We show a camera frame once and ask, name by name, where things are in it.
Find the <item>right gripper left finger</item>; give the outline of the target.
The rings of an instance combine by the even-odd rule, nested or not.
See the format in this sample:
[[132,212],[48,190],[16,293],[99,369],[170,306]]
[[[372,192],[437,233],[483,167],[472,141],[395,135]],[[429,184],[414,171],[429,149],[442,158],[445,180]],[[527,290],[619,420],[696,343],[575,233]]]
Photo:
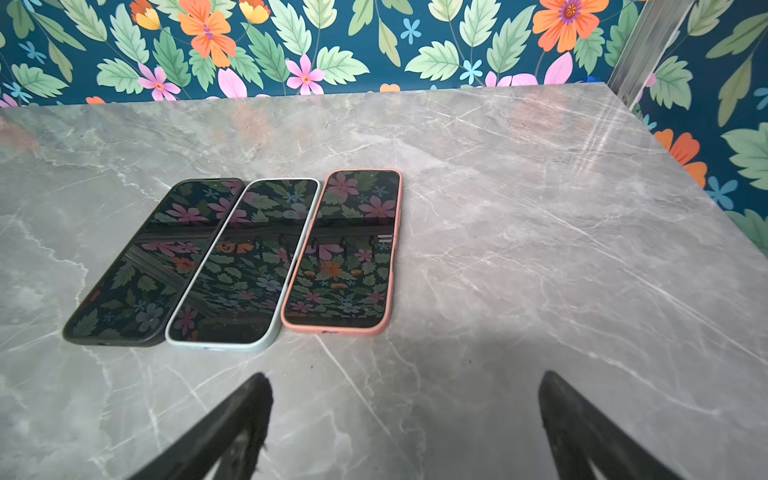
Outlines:
[[256,373],[134,479],[250,479],[268,434],[274,402],[269,379]]

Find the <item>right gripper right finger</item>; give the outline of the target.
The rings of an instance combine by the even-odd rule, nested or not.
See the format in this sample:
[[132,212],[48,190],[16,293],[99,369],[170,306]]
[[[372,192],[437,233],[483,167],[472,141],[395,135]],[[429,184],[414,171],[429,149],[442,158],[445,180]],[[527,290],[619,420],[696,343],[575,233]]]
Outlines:
[[559,478],[679,477],[556,372],[544,373],[538,403]]

